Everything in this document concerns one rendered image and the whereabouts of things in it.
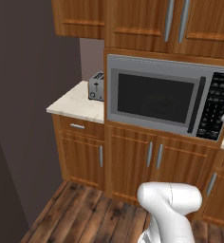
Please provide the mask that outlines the wooden base cupboard door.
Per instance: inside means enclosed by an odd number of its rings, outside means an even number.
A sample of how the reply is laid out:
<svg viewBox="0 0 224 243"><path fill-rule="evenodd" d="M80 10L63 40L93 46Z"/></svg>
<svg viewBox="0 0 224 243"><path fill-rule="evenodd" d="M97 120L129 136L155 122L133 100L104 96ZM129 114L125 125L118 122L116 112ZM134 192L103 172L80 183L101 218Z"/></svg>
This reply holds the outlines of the wooden base cupboard door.
<svg viewBox="0 0 224 243"><path fill-rule="evenodd" d="M163 154L157 170L156 163L160 144L163 144ZM159 137L152 178L159 182L187 183L196 186L200 192L203 192L216 154L217 148L212 146Z"/></svg>
<svg viewBox="0 0 224 243"><path fill-rule="evenodd" d="M55 136L63 179L104 191L104 142L60 131ZM100 146L103 167L99 160Z"/></svg>
<svg viewBox="0 0 224 243"><path fill-rule="evenodd" d="M206 192L207 202L202 219L224 228L224 170L214 169L214 173L217 173L215 186L208 196Z"/></svg>
<svg viewBox="0 0 224 243"><path fill-rule="evenodd" d="M149 181L153 169L156 135L108 126L111 196L138 205L137 190ZM150 166L146 166L148 144L153 142Z"/></svg>

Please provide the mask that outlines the microwave door with dark window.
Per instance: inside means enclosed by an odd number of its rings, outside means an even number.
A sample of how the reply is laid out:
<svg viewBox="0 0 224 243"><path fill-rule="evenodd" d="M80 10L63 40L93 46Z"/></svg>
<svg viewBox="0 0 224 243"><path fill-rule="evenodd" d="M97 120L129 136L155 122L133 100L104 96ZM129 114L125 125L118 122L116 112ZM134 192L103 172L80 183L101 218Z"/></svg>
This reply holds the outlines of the microwave door with dark window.
<svg viewBox="0 0 224 243"><path fill-rule="evenodd" d="M206 65L112 55L107 57L107 118L195 136L210 86ZM200 77L206 77L192 134L187 133Z"/></svg>

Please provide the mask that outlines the silver microwave oven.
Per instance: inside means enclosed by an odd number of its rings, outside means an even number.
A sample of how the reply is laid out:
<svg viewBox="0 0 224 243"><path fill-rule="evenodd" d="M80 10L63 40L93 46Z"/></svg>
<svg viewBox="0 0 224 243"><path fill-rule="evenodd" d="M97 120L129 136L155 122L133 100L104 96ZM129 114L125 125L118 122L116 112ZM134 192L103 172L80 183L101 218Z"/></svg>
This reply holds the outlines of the silver microwave oven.
<svg viewBox="0 0 224 243"><path fill-rule="evenodd" d="M224 66L110 54L107 118L217 140L224 114Z"/></svg>

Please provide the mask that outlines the wooden drawer front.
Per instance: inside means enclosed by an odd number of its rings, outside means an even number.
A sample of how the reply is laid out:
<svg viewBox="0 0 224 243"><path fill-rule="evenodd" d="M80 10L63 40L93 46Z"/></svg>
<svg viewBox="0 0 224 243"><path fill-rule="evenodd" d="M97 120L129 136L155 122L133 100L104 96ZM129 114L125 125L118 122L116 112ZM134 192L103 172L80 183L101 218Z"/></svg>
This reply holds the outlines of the wooden drawer front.
<svg viewBox="0 0 224 243"><path fill-rule="evenodd" d="M214 169L224 170L224 149L220 148L215 156Z"/></svg>
<svg viewBox="0 0 224 243"><path fill-rule="evenodd" d="M96 140L104 140L104 124L103 123L85 121L85 120L80 120L80 119L70 118L70 117L65 117L65 116L61 116L60 120L61 120L62 129L65 131L88 136L88 137L96 139ZM78 128L71 127L70 126L71 123L84 125L85 129L78 129Z"/></svg>

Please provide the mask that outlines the silver toaster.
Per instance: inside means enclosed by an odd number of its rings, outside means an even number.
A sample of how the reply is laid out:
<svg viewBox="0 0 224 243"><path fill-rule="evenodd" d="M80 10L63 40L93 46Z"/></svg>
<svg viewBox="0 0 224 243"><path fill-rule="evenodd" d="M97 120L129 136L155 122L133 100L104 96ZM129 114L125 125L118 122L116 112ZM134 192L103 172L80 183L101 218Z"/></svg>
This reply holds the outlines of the silver toaster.
<svg viewBox="0 0 224 243"><path fill-rule="evenodd" d="M94 101L104 101L103 97L103 77L104 74L99 71L88 81L88 99Z"/></svg>

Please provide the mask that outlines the wooden wall cupboard door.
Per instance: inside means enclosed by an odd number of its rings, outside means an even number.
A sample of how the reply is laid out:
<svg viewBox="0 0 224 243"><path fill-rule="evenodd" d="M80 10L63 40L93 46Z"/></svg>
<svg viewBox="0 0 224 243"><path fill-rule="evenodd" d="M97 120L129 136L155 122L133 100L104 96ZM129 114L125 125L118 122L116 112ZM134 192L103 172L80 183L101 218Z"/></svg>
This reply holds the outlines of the wooden wall cupboard door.
<svg viewBox="0 0 224 243"><path fill-rule="evenodd" d="M224 59L224 0L191 0L182 43L178 42L184 0L176 0L176 54Z"/></svg>
<svg viewBox="0 0 224 243"><path fill-rule="evenodd" d="M168 0L105 0L104 46L170 53L174 14L168 42L164 42Z"/></svg>
<svg viewBox="0 0 224 243"><path fill-rule="evenodd" d="M104 38L105 0L51 0L55 34Z"/></svg>

